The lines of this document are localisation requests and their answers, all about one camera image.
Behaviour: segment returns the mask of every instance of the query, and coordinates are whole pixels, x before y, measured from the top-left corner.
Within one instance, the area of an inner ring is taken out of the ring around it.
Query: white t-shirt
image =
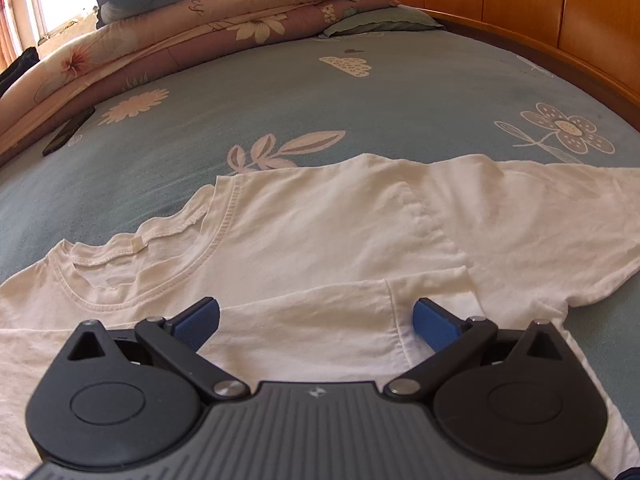
[[[63,240],[0,286],[0,478],[37,464],[24,407],[79,321],[130,326],[203,296],[222,320],[200,353],[251,386],[385,383],[431,354],[411,326],[421,296],[501,328],[551,319],[606,398],[594,464],[613,478],[638,446],[561,323],[640,268],[639,204],[636,169],[361,155],[219,176],[135,234]]]

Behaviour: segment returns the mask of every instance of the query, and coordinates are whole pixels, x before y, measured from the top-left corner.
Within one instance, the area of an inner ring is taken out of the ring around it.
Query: leaf pattern
[[[529,137],[522,130],[517,129],[515,126],[511,126],[509,123],[503,123],[502,121],[494,121],[494,124],[498,126],[498,128],[503,129],[508,134],[511,134],[514,137],[518,137],[519,139],[526,140],[527,142],[531,142],[532,144],[536,141]]]
[[[583,161],[574,157],[573,155],[564,152],[563,150],[559,150],[558,148],[554,148],[553,146],[548,146],[546,144],[539,144],[540,148],[545,150],[547,153],[551,153],[556,158],[559,158],[563,162],[567,164],[584,164]]]
[[[125,77],[124,82],[125,85],[122,87],[122,91],[126,92],[128,90],[133,90],[134,88],[147,84],[149,82],[149,76],[146,74],[145,70],[145,73],[140,76],[140,79],[133,78],[133,80],[129,82],[129,78]]]
[[[298,165],[288,158],[267,158],[263,162],[259,162],[261,170],[279,170],[281,168],[297,168]]]
[[[271,153],[276,145],[276,138],[272,134],[260,137],[251,147],[251,160],[260,164],[260,160]]]
[[[526,57],[522,57],[522,56],[516,56],[519,60],[525,62],[526,64],[528,64],[532,70],[538,70],[539,72],[542,72],[544,75],[549,76],[549,77],[553,77],[554,75],[549,72],[549,70],[546,70],[544,68],[542,68],[541,66],[536,65],[534,62],[529,61]]]
[[[346,132],[313,132],[295,139],[288,140],[278,150],[277,155],[303,155],[304,153],[320,152],[339,142]]]
[[[267,134],[256,140],[251,147],[252,162],[250,164],[246,164],[246,153],[239,144],[233,146],[226,154],[226,163],[233,170],[230,174],[257,171],[253,166],[258,166],[261,170],[296,168],[298,165],[295,162],[280,155],[305,155],[319,152],[339,142],[345,134],[344,130],[305,134],[288,140],[273,155],[271,153],[276,146],[276,137],[273,134]]]
[[[244,154],[244,149],[239,144],[232,147],[226,154],[226,162],[234,171],[237,171],[238,173],[250,173],[255,171],[251,168],[245,167],[245,161],[246,156]]]

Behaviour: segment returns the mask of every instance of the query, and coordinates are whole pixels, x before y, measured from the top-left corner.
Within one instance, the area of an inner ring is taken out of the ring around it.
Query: logo
[[[308,391],[308,394],[316,399],[320,397],[324,397],[326,395],[326,390],[322,386],[314,386]]]

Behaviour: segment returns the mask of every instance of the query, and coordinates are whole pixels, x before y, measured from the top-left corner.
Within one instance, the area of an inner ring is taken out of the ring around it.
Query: wooden headboard
[[[529,57],[640,130],[640,0],[400,0]]]

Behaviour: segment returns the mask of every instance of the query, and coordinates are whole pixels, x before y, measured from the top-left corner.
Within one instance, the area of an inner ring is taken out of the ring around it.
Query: white flower print
[[[271,31],[278,34],[284,34],[284,26],[280,23],[286,20],[286,14],[276,14],[275,16],[266,16],[258,20],[250,20],[239,25],[228,27],[228,30],[237,30],[236,41],[246,40],[255,36],[255,43],[263,44],[269,39]]]
[[[112,107],[107,113],[103,114],[103,120],[100,124],[119,123],[126,117],[135,117],[140,112],[148,112],[152,106],[159,105],[163,99],[166,99],[169,91],[166,88],[144,92],[140,95],[134,95],[126,101],[123,101]]]
[[[338,21],[335,17],[335,10],[332,4],[325,5],[324,7],[321,7],[320,10],[322,10],[322,13],[324,14],[324,21],[329,25]]]
[[[596,133],[597,128],[590,120],[578,115],[566,116],[557,108],[538,103],[535,112],[521,112],[520,115],[532,124],[551,130],[558,140],[569,150],[579,155],[589,151],[589,146],[602,153],[612,154],[615,147],[603,136]]]

